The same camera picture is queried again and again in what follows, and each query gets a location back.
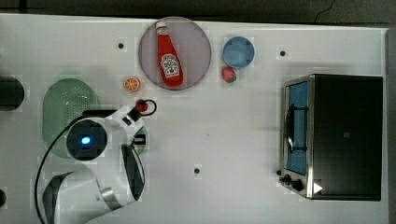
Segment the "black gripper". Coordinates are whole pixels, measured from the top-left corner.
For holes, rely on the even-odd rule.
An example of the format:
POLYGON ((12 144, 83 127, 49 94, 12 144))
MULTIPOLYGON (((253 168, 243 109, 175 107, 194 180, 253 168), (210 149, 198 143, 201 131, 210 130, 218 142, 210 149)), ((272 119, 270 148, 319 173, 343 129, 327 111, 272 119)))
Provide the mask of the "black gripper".
POLYGON ((139 133, 134 137, 133 146, 145 146, 147 144, 147 137, 144 133, 139 133))

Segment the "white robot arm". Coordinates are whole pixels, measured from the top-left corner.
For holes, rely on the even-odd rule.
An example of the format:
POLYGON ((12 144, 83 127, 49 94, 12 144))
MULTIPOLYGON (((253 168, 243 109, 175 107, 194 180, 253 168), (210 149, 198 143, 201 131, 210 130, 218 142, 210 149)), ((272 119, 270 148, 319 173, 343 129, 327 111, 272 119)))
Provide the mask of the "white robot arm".
POLYGON ((82 168, 56 175, 46 186, 47 224, 86 224, 139 200, 145 171, 132 143, 144 125, 143 115, 129 105, 71 123, 67 154, 82 168))

